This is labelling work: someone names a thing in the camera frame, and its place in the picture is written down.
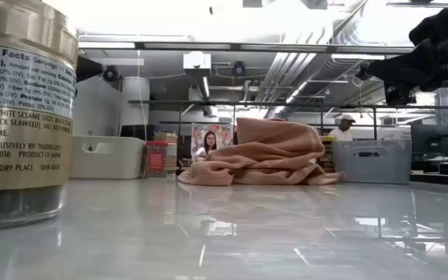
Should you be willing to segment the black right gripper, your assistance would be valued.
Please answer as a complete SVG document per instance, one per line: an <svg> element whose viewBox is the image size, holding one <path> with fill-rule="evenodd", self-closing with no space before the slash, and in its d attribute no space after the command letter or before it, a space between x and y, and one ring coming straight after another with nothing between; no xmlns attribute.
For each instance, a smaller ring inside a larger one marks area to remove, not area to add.
<svg viewBox="0 0 448 280"><path fill-rule="evenodd" d="M432 92L448 77L447 52L425 39L411 52L366 66L366 79L383 81L387 105L416 103L414 92Z"/></svg>

